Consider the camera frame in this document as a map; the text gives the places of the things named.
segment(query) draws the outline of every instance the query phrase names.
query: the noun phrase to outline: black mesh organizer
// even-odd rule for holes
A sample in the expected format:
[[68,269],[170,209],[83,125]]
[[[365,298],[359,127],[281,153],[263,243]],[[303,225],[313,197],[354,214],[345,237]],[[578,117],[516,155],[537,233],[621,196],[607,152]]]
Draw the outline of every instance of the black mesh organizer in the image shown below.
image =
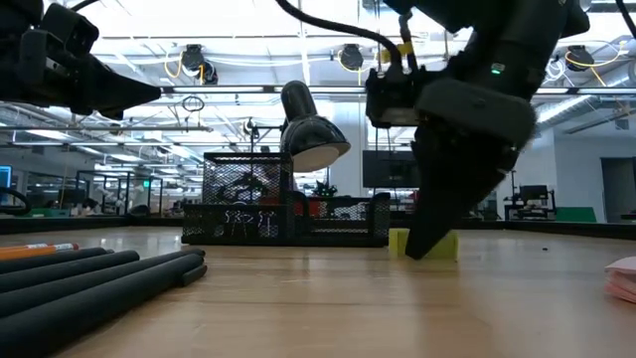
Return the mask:
[[295,196],[296,228],[303,240],[325,246],[381,247],[389,241],[390,194],[373,198]]
[[203,204],[184,207],[193,245],[381,247],[390,195],[307,198],[292,190],[291,157],[206,153]]
[[294,238],[291,156],[206,153],[203,204],[184,207],[182,242],[289,245]]

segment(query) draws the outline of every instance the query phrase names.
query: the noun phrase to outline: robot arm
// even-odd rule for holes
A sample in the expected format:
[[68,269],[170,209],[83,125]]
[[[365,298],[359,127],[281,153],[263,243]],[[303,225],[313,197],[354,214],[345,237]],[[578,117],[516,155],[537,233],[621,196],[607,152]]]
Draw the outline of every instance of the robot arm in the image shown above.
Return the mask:
[[401,53],[387,38],[276,1],[301,21],[376,40],[391,54],[388,70],[370,71],[366,114],[374,127],[417,127],[411,149],[421,183],[406,247],[414,259],[512,170],[533,135],[530,99],[558,39],[589,28],[577,0],[385,0],[401,14],[405,42],[403,26],[413,7],[450,32],[473,28],[464,51],[443,71],[418,68],[412,56],[405,72]]

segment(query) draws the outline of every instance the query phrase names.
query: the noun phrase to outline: white wall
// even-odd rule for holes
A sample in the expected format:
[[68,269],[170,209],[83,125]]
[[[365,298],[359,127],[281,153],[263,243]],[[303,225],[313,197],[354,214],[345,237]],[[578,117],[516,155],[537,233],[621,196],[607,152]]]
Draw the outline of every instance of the white wall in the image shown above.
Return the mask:
[[[548,185],[549,190],[557,190],[557,161],[555,156],[555,139],[551,131],[546,131],[538,139],[533,140],[522,151],[515,165],[515,186],[519,192],[520,185]],[[497,187],[497,214],[504,219],[504,198],[512,196],[512,174]]]
[[636,138],[557,137],[556,202],[563,207],[592,207],[596,221],[605,223],[601,158],[636,156]]
[[362,151],[367,146],[364,104],[336,103],[333,122],[351,143],[349,152],[330,167],[330,184],[338,188],[338,196],[366,197],[362,187]]

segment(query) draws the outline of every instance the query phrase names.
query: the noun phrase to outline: yellow sponge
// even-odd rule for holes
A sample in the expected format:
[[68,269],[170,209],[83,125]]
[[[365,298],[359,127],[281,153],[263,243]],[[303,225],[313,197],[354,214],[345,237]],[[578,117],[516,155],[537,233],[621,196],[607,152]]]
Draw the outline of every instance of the yellow sponge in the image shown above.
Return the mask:
[[[403,256],[408,241],[408,229],[391,229],[389,231],[389,252],[394,256]],[[444,239],[426,255],[425,259],[455,260],[459,252],[459,237],[450,231]]]

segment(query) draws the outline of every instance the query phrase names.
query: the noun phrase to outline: wooden table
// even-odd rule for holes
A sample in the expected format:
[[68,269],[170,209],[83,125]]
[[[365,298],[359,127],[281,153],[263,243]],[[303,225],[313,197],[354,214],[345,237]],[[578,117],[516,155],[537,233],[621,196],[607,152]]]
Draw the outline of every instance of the wooden table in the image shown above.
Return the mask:
[[[173,228],[120,228],[0,241],[78,242],[149,257],[180,250],[179,235]],[[206,250],[211,269],[203,279],[166,292],[59,356],[632,358],[636,352],[636,305],[602,291],[603,267],[636,256],[636,243],[461,232],[457,264],[392,260],[382,249]]]

